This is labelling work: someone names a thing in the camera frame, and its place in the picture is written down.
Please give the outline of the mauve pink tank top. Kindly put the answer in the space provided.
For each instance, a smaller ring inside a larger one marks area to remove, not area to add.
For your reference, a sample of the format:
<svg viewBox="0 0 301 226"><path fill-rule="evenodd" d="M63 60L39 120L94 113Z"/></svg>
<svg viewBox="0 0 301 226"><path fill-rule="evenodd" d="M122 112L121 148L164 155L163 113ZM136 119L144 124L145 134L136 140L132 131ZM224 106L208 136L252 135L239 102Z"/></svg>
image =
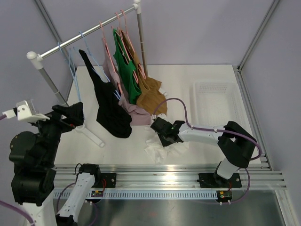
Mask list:
<svg viewBox="0 0 301 226"><path fill-rule="evenodd" d="M121 76L119 75L120 84L123 90L123 95L120 96L118 101L119 106L121 106L132 118L130 125L132 126L146 126L150 125L152 122L150 114L142 109L141 107L131 104L128 100L128 93L124 87Z"/></svg>

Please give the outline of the mustard brown tank top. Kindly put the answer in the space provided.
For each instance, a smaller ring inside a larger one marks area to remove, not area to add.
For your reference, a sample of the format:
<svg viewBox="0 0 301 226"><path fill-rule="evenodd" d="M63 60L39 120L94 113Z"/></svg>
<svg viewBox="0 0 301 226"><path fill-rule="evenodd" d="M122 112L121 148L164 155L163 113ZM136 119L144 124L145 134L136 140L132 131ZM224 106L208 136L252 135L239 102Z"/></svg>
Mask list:
<svg viewBox="0 0 301 226"><path fill-rule="evenodd" d="M133 52L130 47L130 43L126 36L126 33L122 31L124 43L129 51L129 55L133 60L133 64L136 67L136 73L139 80L139 88L141 89L141 95L138 97L136 104L146 110L150 115L167 114L167 103L163 101L166 97L159 91L161 88L161 82L146 76L146 79L142 77L142 74L138 71L138 63L140 59L137 51Z"/></svg>

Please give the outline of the black tank top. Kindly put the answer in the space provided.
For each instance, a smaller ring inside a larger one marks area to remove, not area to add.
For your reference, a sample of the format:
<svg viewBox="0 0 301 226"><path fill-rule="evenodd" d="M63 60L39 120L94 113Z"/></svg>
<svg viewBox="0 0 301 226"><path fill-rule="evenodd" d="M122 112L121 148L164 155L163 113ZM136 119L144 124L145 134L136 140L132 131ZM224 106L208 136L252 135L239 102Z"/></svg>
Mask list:
<svg viewBox="0 0 301 226"><path fill-rule="evenodd" d="M132 133L130 123L131 116L119 105L119 100L115 95L115 87L111 82L103 82L96 73L87 54L79 50L89 76L92 80L95 96L98 102L96 121L102 125L109 133L117 138L128 138Z"/></svg>

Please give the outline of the grey white clothes rack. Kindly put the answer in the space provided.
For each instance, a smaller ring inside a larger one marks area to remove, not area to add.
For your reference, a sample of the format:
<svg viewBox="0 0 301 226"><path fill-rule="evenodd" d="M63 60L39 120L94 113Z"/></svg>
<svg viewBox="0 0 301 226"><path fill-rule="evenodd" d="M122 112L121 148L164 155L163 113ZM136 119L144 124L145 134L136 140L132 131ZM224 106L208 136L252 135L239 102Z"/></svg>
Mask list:
<svg viewBox="0 0 301 226"><path fill-rule="evenodd" d="M55 39L61 40L60 38L58 38L58 33L56 31L56 28L54 27L52 20L51 20L50 16L48 15L48 12L47 12L46 7L44 6L43 2L41 0L34 0L33 2L35 3L35 5L37 6L38 10L40 11L42 17L46 21L48 28L50 29L52 34L54 34ZM135 11L136 15L137 15L143 70L144 70L145 74L148 75L146 53L145 53L145 48L144 48L143 23L142 23L142 15L141 15L142 14L141 0L134 0L132 6L128 9L126 9L124 14L121 12L118 14L118 16L125 17L126 14L128 14L132 11ZM103 22L100 22L98 25L84 31L83 33L79 33L77 36L72 37L71 39L69 39L65 42L62 42L62 43L58 42L58 45L56 47L46 51L45 53L43 53L41 55L35 53L34 51L30 51L26 54L27 59L30 60L32 65L35 67L35 69L38 70L38 72L41 74L41 76L44 78L44 80L46 81L48 86L53 91L56 98L59 100L60 104L62 104L63 106L68 106L67 100L62 96L62 94L60 93L60 91L58 90L58 88L56 87L56 85L54 84L52 79L50 78L49 74L46 72L46 70L42 64L42 61L44 59L46 59L46 57L56 53L57 51L61 51L61 50L62 50L63 55L65 57L68 57L68 53L66 50L64 50L64 48L75 43L76 41L78 41L80 39L83 39L84 37L103 28L104 26L114 22L117 19L118 19L118 17L115 15ZM94 134L92 131L90 131L88 128L86 128L85 123L82 126L75 128L75 130L78 133L84 134L88 139L90 139L92 142L94 142L99 147L102 148L105 146L105 143L96 134Z"/></svg>

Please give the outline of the light blue wire hanger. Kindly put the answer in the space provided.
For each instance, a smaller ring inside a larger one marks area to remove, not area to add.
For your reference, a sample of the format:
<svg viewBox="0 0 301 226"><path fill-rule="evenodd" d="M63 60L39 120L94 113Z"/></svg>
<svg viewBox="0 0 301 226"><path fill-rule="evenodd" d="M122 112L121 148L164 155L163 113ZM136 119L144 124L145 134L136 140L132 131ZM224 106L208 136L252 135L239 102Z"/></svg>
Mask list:
<svg viewBox="0 0 301 226"><path fill-rule="evenodd" d="M73 78L73 83L76 87L78 101L81 102L80 89L79 89L78 79L77 79L77 75L76 75L76 67L75 67L75 64L74 64L74 61L73 61L71 50L66 49L65 51L66 51L66 54L67 54L67 57L65 58L65 60L67 62L69 70L71 72L71 76Z"/></svg>

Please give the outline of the white plastic basket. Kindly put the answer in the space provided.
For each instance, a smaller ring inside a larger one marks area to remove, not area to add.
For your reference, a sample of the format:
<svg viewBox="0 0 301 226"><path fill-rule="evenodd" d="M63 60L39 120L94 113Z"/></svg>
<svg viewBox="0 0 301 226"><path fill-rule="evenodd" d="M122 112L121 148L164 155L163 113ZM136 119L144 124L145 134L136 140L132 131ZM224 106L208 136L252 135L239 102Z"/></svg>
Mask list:
<svg viewBox="0 0 301 226"><path fill-rule="evenodd" d="M191 124L224 126L235 121L251 132L238 85L233 81L198 80L191 90Z"/></svg>

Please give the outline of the aluminium front rail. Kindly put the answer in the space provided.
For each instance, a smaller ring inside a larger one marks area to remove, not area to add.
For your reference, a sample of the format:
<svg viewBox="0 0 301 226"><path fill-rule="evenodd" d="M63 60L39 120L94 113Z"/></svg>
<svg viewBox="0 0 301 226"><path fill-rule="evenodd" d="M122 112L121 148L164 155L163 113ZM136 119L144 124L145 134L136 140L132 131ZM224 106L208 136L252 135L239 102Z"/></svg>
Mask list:
<svg viewBox="0 0 301 226"><path fill-rule="evenodd" d="M214 172L215 165L101 165L103 173L116 173L117 189L190 190L199 188L198 174ZM248 171L239 170L242 187L251 179L252 190L286 190L281 171L255 164Z"/></svg>

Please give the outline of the pink hanger of mauve top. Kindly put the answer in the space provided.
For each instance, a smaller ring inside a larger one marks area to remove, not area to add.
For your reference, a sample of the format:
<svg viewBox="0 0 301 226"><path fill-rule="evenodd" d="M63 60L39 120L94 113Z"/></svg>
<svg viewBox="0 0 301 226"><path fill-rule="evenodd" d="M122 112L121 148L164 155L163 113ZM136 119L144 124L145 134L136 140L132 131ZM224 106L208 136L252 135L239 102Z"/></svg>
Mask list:
<svg viewBox="0 0 301 226"><path fill-rule="evenodd" d="M102 42L103 42L103 48L104 48L104 55L105 55L105 60L103 63L103 69L105 72L108 72L108 76L110 76L110 81L113 83L113 85L115 86L115 88L117 89L117 92L120 96L123 95L123 90L120 84L120 79L119 79L119 74L118 71L113 63L110 51L109 51L109 47L108 47L108 43L105 37L105 33L103 30L103 26L101 21L99 21L99 25L101 27L102 33L103 33L103 38L102 38Z"/></svg>

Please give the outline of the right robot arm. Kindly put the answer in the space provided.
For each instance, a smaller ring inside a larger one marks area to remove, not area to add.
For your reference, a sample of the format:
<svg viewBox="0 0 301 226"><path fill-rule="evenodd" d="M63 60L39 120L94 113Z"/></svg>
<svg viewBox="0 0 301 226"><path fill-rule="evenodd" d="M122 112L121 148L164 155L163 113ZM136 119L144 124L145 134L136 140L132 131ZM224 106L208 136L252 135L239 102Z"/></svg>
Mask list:
<svg viewBox="0 0 301 226"><path fill-rule="evenodd" d="M219 147L225 158L210 176L199 177L201 188L237 187L234 174L239 169L246 169L257 141L244 128L234 121L223 127L195 127L184 121L173 124L157 118L151 124L164 147L175 143L199 142Z"/></svg>

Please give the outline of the pink hanger of brown top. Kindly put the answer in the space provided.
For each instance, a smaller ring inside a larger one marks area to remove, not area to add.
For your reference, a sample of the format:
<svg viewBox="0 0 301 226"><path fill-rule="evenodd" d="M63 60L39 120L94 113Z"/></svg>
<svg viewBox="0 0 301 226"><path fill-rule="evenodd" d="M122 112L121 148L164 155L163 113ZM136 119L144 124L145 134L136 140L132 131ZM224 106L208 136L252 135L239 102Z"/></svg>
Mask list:
<svg viewBox="0 0 301 226"><path fill-rule="evenodd" d="M126 36L127 36L128 41L129 41L129 43L130 43L130 47L131 47L131 49L133 50L133 52L135 52L135 49L134 49L134 47L133 47L133 45L132 45L132 42L131 42L131 40L130 40L130 37L129 37L129 35L128 35L128 29L127 29L127 17L126 17L126 14L125 14L124 10L121 9L120 11L122 12L123 17L124 17L124 21L125 21L125 29L126 29ZM146 74L145 74L145 72L144 72L144 70L143 70L143 67L142 67L141 63L138 63L137 65L138 65L138 71L142 74L142 77L143 77L144 79L146 79Z"/></svg>

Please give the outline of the pink hanger of green top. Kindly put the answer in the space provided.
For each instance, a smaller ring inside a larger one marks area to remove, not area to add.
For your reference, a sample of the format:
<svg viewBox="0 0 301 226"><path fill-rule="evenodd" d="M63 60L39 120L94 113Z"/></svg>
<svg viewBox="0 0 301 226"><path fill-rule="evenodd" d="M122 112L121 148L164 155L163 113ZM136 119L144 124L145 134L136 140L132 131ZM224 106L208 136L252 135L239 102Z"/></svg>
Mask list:
<svg viewBox="0 0 301 226"><path fill-rule="evenodd" d="M125 52L125 53L124 53L125 59L126 59L127 64L129 64L129 62L130 62L132 59L131 59L131 57L130 57L130 55L129 55L129 51L128 51L128 49L127 49L127 47L126 47L126 45L125 45L125 43L124 43L124 40L123 40L122 29L121 29L121 20L120 20L120 17L118 16L118 13L117 13L117 12L115 12L115 15L116 15L116 17L117 17L117 19L118 19L118 22L119 22L119 26L118 26L117 30L118 30L118 34L119 34L119 36L120 36L120 38L121 38L121 42L122 42L122 44L123 44L123 49L124 49L124 52ZM139 80L138 80L138 77L137 77L137 74L136 74L135 70L133 70L133 78L134 78L136 84L138 84L138 83L139 83Z"/></svg>

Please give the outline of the green tank top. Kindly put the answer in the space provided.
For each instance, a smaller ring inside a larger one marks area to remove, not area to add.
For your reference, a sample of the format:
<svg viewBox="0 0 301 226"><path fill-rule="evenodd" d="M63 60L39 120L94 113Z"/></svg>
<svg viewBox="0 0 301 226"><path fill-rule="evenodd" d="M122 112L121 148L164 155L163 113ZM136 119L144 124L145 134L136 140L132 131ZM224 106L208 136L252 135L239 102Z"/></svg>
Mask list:
<svg viewBox="0 0 301 226"><path fill-rule="evenodd" d="M134 76L134 73L136 73L136 67L134 66L132 60L127 57L125 45L122 43L122 38L118 31L113 28L112 32L115 42L115 53L113 56L116 60L118 71L124 87L128 93L128 100L131 104L135 105L138 97L142 93Z"/></svg>

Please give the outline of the white tank top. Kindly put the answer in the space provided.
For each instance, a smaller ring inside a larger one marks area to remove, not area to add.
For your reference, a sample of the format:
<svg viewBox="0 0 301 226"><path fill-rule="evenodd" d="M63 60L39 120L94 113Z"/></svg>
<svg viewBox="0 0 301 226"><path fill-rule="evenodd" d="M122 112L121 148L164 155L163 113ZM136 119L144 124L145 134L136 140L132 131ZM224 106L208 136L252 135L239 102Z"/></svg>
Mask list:
<svg viewBox="0 0 301 226"><path fill-rule="evenodd" d="M157 135L152 132L149 139L146 140L147 147L144 151L156 163L163 164L168 156L179 157L189 150L189 142L174 143L164 147Z"/></svg>

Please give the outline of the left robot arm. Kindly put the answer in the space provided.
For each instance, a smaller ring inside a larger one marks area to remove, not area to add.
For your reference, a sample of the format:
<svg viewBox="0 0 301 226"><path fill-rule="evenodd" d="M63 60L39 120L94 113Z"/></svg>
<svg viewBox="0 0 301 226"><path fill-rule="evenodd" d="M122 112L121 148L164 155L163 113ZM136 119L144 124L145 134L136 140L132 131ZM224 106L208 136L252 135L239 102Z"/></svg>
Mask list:
<svg viewBox="0 0 301 226"><path fill-rule="evenodd" d="M90 188L102 181L100 167L81 165L70 196L55 213L54 161L61 135L84 124L83 103L55 105L51 112L40 114L31 101L25 100L17 103L12 112L19 121L38 128L36 134L30 131L17 134L9 145L9 160L14 164L11 188L15 201L25 210L31 226L76 226Z"/></svg>

